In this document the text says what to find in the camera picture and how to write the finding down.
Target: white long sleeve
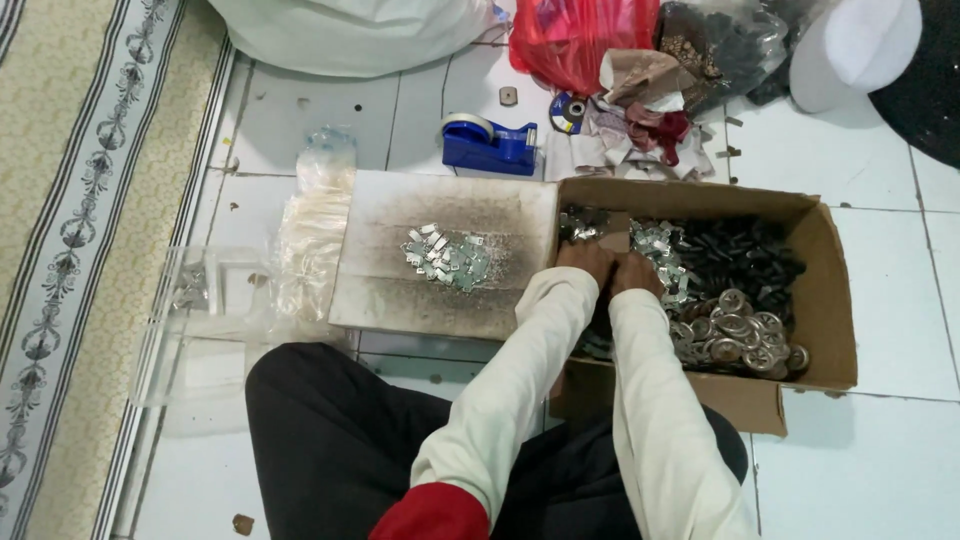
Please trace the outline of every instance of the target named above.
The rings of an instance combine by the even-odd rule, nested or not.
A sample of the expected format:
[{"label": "white long sleeve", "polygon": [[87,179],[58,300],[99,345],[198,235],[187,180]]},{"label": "white long sleeve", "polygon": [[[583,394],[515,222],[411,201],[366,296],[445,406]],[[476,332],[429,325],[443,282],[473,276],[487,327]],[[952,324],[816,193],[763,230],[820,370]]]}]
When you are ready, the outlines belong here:
[{"label": "white long sleeve", "polygon": [[410,486],[445,482],[487,510],[490,528],[535,408],[593,316],[600,291],[589,273],[539,272],[516,306],[518,328],[453,402],[450,418],[420,445]]},{"label": "white long sleeve", "polygon": [[740,484],[673,351],[669,322],[646,290],[611,301],[616,348],[613,446],[646,540],[758,538]]}]

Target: black pants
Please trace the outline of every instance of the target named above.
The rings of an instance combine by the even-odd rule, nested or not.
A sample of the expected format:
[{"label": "black pants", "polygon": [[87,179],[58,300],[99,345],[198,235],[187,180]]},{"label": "black pants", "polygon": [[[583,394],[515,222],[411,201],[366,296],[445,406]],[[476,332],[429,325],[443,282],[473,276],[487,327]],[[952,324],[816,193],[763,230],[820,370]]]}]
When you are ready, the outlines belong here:
[{"label": "black pants", "polygon": [[[397,388],[322,344],[266,354],[247,379],[247,412],[274,540],[367,538],[410,485],[420,443],[450,402]],[[740,483],[747,453],[731,424],[704,412]],[[613,453],[612,419],[563,424],[520,448],[492,538],[639,538]]]}]

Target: white tile floor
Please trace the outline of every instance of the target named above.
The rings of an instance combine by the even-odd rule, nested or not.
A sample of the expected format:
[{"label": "white tile floor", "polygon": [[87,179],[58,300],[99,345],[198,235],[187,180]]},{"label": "white tile floor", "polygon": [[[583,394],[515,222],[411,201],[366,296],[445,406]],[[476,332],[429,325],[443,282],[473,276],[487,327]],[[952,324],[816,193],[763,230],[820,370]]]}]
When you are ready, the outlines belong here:
[{"label": "white tile floor", "polygon": [[[445,175],[454,171],[435,138],[445,112],[546,128],[550,95],[510,67],[503,33],[479,41],[494,44],[367,81],[239,61],[192,242],[263,248],[296,188],[303,133],[323,124],[351,126],[361,168]],[[519,105],[499,106],[501,86],[517,87]],[[728,142],[743,152],[714,160],[712,182],[823,196],[851,278],[860,384],[840,397],[785,389],[790,435],[744,434],[757,527],[778,540],[960,537],[960,174],[910,149],[866,99],[815,116],[786,100],[735,101],[707,129],[711,155]],[[452,399],[496,344],[363,332],[358,349],[385,380]],[[242,399],[170,407],[162,426],[135,519],[118,533],[235,538],[240,512],[255,518],[253,538],[267,538]]]}]

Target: blue tape dispenser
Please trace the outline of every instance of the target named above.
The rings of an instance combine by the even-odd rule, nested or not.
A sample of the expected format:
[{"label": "blue tape dispenser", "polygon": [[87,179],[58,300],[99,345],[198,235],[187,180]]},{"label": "blue tape dispenser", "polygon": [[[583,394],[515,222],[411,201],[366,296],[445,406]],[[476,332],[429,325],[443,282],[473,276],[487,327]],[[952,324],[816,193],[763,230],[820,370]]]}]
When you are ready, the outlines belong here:
[{"label": "blue tape dispenser", "polygon": [[440,124],[444,165],[494,173],[533,176],[537,168],[537,124],[518,130],[465,112],[449,114]]}]

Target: person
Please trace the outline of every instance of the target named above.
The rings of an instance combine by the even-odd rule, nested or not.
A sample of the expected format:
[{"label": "person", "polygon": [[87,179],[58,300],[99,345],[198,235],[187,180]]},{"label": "person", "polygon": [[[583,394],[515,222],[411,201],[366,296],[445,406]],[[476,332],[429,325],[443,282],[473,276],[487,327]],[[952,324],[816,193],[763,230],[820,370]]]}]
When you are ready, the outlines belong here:
[{"label": "person", "polygon": [[[657,274],[637,253],[613,267],[595,241],[563,244],[517,304],[514,334],[453,403],[324,344],[266,354],[246,397],[271,537],[757,538],[746,449],[684,376]],[[524,442],[608,279],[612,412]]]}]

